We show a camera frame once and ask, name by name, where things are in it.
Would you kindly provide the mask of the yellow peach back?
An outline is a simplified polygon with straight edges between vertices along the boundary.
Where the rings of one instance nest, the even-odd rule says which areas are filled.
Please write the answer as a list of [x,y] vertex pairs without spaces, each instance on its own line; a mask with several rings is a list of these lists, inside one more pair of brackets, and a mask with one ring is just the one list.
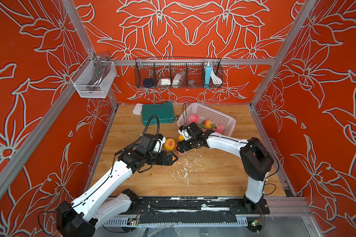
[[181,141],[184,141],[184,140],[185,140],[185,138],[182,135],[179,135],[178,141],[181,142]]

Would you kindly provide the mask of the pink peach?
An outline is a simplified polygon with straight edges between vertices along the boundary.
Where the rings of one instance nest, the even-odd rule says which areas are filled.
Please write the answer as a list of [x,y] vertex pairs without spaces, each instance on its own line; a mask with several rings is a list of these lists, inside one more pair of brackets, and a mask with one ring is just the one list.
[[188,122],[189,123],[199,123],[199,120],[200,120],[200,118],[199,118],[199,116],[197,115],[197,114],[191,114],[190,116],[189,116],[189,118],[188,118]]
[[183,155],[185,155],[186,154],[186,152],[180,152],[180,151],[177,151],[177,150],[175,150],[175,153],[178,155],[178,156],[183,156]]
[[216,128],[215,128],[215,132],[219,133],[219,134],[222,134],[223,133],[223,126],[221,124],[217,124],[216,125]]

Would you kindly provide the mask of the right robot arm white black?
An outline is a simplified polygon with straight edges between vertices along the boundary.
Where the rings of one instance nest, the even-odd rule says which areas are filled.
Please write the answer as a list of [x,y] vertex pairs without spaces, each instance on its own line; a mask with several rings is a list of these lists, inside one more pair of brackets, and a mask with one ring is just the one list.
[[177,152],[184,154],[192,149],[218,149],[235,155],[242,160],[248,175],[248,185],[244,197],[252,203],[259,203],[264,196],[266,179],[274,164],[274,156],[258,138],[236,139],[219,134],[213,130],[203,130],[196,123],[182,125],[179,134],[184,140],[177,146]]

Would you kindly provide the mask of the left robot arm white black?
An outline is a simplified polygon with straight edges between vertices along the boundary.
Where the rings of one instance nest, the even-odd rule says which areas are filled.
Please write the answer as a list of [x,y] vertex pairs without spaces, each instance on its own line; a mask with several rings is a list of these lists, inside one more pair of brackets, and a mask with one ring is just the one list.
[[130,189],[111,201],[107,198],[135,172],[142,172],[143,166],[173,165],[178,156],[172,151],[163,151],[164,143],[162,134],[145,134],[118,151],[112,167],[91,188],[57,207],[56,227],[62,236],[91,237],[113,217],[137,207],[138,195]]

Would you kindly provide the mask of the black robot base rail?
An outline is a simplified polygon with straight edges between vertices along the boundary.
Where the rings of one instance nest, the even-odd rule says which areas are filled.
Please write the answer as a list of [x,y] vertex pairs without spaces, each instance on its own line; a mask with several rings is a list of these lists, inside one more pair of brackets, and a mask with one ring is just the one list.
[[119,217],[135,217],[141,224],[236,224],[238,217],[251,222],[270,213],[265,199],[255,204],[243,197],[141,197]]

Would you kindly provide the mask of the orange red peach front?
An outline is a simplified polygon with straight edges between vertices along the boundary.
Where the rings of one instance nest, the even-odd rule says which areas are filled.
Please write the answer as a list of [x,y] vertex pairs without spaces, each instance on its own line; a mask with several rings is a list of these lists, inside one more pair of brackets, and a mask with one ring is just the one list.
[[203,127],[205,129],[209,129],[211,130],[213,128],[213,124],[210,120],[206,119],[203,123],[202,123]]

